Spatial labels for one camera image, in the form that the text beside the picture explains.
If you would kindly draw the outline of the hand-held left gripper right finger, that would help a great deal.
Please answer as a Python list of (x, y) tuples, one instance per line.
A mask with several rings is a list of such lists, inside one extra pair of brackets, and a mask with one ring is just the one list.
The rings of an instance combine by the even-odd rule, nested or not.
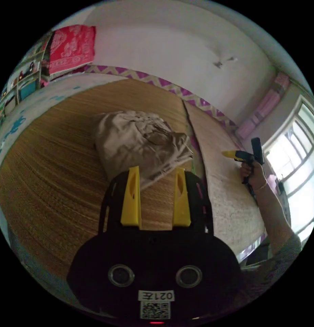
[(191, 218), (185, 169), (176, 168), (172, 227), (189, 227), (190, 225)]

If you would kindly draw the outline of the person's right hand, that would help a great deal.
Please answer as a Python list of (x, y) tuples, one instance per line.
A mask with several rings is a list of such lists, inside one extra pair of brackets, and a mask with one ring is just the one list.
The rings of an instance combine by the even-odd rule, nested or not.
[(263, 168), (257, 161), (253, 161), (251, 165), (245, 162), (241, 163), (239, 172), (242, 182), (248, 178), (248, 183), (253, 191), (258, 191), (267, 185)]

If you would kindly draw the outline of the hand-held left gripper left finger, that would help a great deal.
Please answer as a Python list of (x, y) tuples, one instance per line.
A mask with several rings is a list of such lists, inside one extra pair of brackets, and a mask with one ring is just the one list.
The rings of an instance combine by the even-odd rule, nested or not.
[(124, 227), (142, 227), (139, 166), (128, 170), (121, 224)]

